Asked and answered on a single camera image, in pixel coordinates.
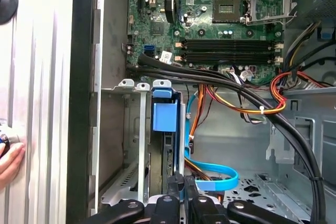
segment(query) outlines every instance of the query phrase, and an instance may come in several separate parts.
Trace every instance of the cable tie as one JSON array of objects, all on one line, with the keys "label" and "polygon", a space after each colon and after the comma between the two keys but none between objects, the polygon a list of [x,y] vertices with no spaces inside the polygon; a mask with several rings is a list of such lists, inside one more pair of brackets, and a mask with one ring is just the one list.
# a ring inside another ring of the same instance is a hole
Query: cable tie
[{"label": "cable tie", "polygon": [[259,109],[260,109],[260,114],[263,115],[263,114],[264,114],[264,109],[265,109],[265,107],[264,107],[264,106],[260,106]]},{"label": "cable tie", "polygon": [[309,178],[310,181],[324,181],[323,177],[314,177],[314,178]]}]

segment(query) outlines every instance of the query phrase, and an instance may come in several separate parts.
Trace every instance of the hand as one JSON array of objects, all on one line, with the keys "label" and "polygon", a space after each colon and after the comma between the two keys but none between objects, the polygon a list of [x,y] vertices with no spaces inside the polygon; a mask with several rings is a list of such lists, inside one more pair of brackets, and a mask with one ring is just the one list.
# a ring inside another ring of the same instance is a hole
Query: hand
[{"label": "hand", "polygon": [[[0,155],[5,149],[5,144],[0,144]],[[9,151],[0,158],[0,190],[5,188],[15,178],[20,170],[20,164],[25,149],[23,143],[11,145]]]}]

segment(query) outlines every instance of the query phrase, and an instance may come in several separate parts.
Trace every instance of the metal bracket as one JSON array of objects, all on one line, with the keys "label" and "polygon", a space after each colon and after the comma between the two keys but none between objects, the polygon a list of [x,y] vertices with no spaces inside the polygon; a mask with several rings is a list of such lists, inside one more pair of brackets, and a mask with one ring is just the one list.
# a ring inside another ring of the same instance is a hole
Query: metal bracket
[{"label": "metal bracket", "polygon": [[266,160],[269,160],[272,150],[275,152],[275,161],[277,164],[294,164],[295,150],[289,145],[289,150],[285,150],[285,137],[278,129],[271,125],[269,146],[266,150]]},{"label": "metal bracket", "polygon": [[256,179],[269,197],[285,213],[286,218],[300,224],[303,224],[301,220],[310,219],[310,216],[272,180],[263,180],[259,175],[256,176]]},{"label": "metal bracket", "polygon": [[293,0],[282,0],[282,14],[271,16],[271,13],[268,13],[267,16],[258,17],[257,15],[257,5],[258,0],[243,0],[248,4],[248,10],[246,14],[240,18],[240,22],[244,23],[247,26],[269,24],[269,23],[282,23],[283,19],[294,18],[295,15],[290,15],[293,9],[297,6],[296,2]]}]

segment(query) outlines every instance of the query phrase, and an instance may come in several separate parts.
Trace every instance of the cpu socket cover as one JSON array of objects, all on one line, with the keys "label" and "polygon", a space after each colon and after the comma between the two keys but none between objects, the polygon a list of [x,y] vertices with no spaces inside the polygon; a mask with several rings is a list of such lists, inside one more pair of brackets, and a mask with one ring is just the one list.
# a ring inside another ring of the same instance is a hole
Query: cpu socket cover
[{"label": "cpu socket cover", "polygon": [[214,0],[212,23],[239,23],[240,0]]}]

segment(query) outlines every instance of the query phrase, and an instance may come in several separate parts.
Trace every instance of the sticker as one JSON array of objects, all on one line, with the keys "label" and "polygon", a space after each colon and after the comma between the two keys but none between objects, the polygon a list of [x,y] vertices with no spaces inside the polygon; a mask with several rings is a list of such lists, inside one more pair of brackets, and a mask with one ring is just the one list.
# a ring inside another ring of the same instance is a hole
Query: sticker
[{"label": "sticker", "polygon": [[246,80],[252,80],[252,77],[254,77],[254,74],[250,70],[244,70],[241,72],[239,76],[244,82]]},{"label": "sticker", "polygon": [[159,59],[160,62],[171,64],[172,63],[173,54],[171,52],[162,51],[161,57]]},{"label": "sticker", "polygon": [[185,5],[195,5],[195,0],[185,0]]}]

